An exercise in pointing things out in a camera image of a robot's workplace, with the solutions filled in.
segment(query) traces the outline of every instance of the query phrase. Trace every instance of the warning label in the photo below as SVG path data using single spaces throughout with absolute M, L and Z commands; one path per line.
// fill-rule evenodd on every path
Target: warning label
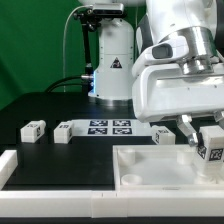
M 122 68 L 118 58 L 116 58 L 110 68 Z

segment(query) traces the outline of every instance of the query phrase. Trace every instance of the white cube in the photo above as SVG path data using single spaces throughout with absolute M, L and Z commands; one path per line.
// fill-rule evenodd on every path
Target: white cube
M 54 142 L 68 144 L 73 137 L 73 126 L 72 121 L 61 122 L 54 130 Z
M 157 145 L 175 145 L 176 135 L 165 126 L 152 127 L 152 140 Z
M 45 121 L 31 121 L 20 130 L 21 141 L 35 143 L 45 133 Z

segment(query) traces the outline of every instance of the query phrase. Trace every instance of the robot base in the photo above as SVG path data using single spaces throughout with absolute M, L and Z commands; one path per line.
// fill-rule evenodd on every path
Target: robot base
M 94 93 L 89 93 L 89 102 L 107 107 L 127 107 L 133 105 L 132 99 L 127 100 L 102 99 L 97 97 Z

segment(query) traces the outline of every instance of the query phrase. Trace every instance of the cable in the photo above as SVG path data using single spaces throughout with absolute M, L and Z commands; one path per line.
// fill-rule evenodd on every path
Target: cable
M 47 93 L 47 92 L 49 92 L 49 90 L 51 90 L 52 88 L 54 88 L 58 84 L 63 83 L 63 82 L 67 82 L 67 81 L 70 81 L 70 80 L 74 80 L 74 79 L 81 79 L 81 76 L 71 76 L 71 77 L 67 77 L 67 78 L 64 78 L 64 79 L 60 79 L 60 80 L 54 82 L 53 84 L 51 84 L 44 92 Z
M 48 93 L 52 92 L 56 88 L 65 87 L 65 86 L 82 86 L 82 84 L 78 84 L 78 83 L 59 84 L 59 85 L 56 85 L 56 86 L 52 87 L 51 89 L 49 89 Z
M 66 78 L 66 39 L 67 39 L 67 30 L 68 30 L 68 23 L 69 23 L 69 20 L 71 19 L 71 17 L 73 16 L 73 14 L 79 10 L 79 9 L 82 9 L 82 8 L 91 8 L 93 7 L 93 5 L 85 5 L 85 6 L 79 6 L 77 8 L 75 8 L 71 13 L 70 15 L 68 16 L 67 20 L 66 20 L 66 23 L 65 23 L 65 28 L 64 28 L 64 35 L 63 35 L 63 78 Z
M 218 50 L 217 50 L 217 54 L 218 54 L 218 57 L 219 57 L 220 61 L 224 63 L 224 57 L 222 56 L 222 54 Z

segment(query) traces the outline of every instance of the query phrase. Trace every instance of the white cylinder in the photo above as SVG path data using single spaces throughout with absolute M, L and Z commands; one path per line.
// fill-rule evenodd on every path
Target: white cylinder
M 121 166 L 132 166 L 135 164 L 135 150 L 132 148 L 118 150 L 118 162 Z
M 177 162 L 180 165 L 190 165 L 194 161 L 194 151 L 185 152 L 179 150 L 177 152 Z
M 142 182 L 142 177 L 134 174 L 127 174 L 121 178 L 122 185 L 141 185 Z

